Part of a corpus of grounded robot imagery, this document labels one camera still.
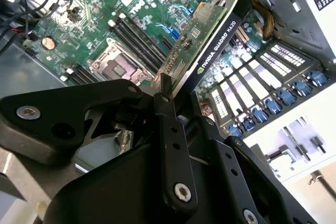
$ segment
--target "pcie slot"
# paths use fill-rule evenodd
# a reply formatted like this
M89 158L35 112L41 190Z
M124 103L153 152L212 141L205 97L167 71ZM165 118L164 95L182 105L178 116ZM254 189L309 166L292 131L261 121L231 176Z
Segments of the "pcie slot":
M141 35L143 35L150 43L145 45L149 48L152 48L155 52L155 55L161 59L162 62L166 59L167 55L161 50L160 47L157 46L156 43L153 42L153 40L146 34L144 31L134 22L134 20L126 15L126 18L123 20L125 24L127 24L131 30L137 30Z
M166 38L162 38L161 42L162 42L162 44L165 45L166 48L168 48L169 50L172 50L173 45L170 44L170 42Z
M150 68L150 70L154 73L157 73L160 66L157 66L136 44L133 43L132 38L126 36L124 31L122 31L119 27L114 26L110 28L132 51L136 54L136 56L143 60L143 62Z
M132 37L134 38L134 40L137 41L138 45L141 46L144 50L146 50L148 54L151 54L153 59L155 59L160 64L160 66L162 65L164 61L163 56L161 56L158 52L155 52L149 45L147 45L147 43L145 43L143 39L140 38L140 36L134 31L134 29L132 29L132 27L130 27L125 22L124 19L119 18L117 20L117 25L121 26L124 30L132 34L133 35Z
M243 43L246 43L247 41L250 40L250 38L247 36L246 32L241 26L238 27L236 35Z

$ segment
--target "computer motherboard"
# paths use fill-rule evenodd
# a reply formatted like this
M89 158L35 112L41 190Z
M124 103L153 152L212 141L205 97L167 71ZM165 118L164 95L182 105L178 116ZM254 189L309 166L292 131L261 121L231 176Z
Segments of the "computer motherboard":
M138 36L144 44L153 44L143 51L159 54L160 59L155 59L153 66L141 62L151 74L155 74L164 60L162 56L174 45L199 3L210 1L59 0L55 13L36 26L35 41L26 41L24 47L58 76L63 76L65 69L73 63L92 70L90 65L106 50L108 38L126 44L126 48L132 46L132 43L125 43L110 26L111 22L118 23L118 19L123 19L129 26L140 28ZM116 72L122 76L123 71Z

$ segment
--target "wire bundle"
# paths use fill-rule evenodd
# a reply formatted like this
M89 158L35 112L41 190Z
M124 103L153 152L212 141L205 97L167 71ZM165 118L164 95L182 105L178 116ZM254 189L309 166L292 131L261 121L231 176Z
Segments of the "wire bundle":
M56 9L58 8L59 0L45 16L41 18L36 18L36 12L43 9L48 2L49 0L44 0L44 2L40 6L34 9L30 9L28 7L27 0L21 0L21 13L15 15L11 15L9 13L0 13L0 29L4 28L3 32L0 34L0 40L2 40L9 31L14 32L14 34L11 36L5 46L0 49L0 56L4 54L4 52L13 44L18 36L25 35L25 37L28 38L30 25L35 26L37 24L36 21L48 18L56 11ZM10 26L11 23L17 23L22 26L13 28Z

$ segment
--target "ram slot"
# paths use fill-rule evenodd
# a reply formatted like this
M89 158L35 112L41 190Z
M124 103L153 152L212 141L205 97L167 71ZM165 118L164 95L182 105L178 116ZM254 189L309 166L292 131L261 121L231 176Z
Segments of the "ram slot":
M123 22L122 19L118 19L116 23L116 27L118 27L133 43L139 47L144 54L147 55L148 58L150 58L158 67L160 67L163 63L162 60L160 60L155 52L153 52L146 43L134 32L132 29Z
M136 56L143 60L143 62L150 68L150 71L157 73L159 68L156 66L135 44L130 40L118 27L111 27L111 31L114 32L132 51Z
M137 30L144 38L147 39L149 43L145 43L147 47L155 51L155 55L161 59L162 62L166 59L167 55L162 51L160 47L134 22L134 20L126 15L126 18L123 19L124 24L127 24L131 30Z
M87 84L81 79L79 79L77 76L70 75L69 80L72 81L75 85L82 85L82 84Z
M78 65L76 67L77 70L77 74L78 75L82 75L83 77L85 77L90 83L94 83L94 82L99 82L99 80L94 77L89 71L87 71L85 68L83 68L81 65Z

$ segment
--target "black mount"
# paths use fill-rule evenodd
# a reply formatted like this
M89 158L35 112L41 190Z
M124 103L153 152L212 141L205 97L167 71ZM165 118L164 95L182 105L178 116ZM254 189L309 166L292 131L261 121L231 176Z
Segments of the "black mount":
M0 101L1 147L37 167L61 169L83 143L134 132L132 149L64 186L43 223L316 223L241 139L221 137L195 93L176 118L171 88L162 74L154 96L115 80ZM18 116L25 105L40 117Z

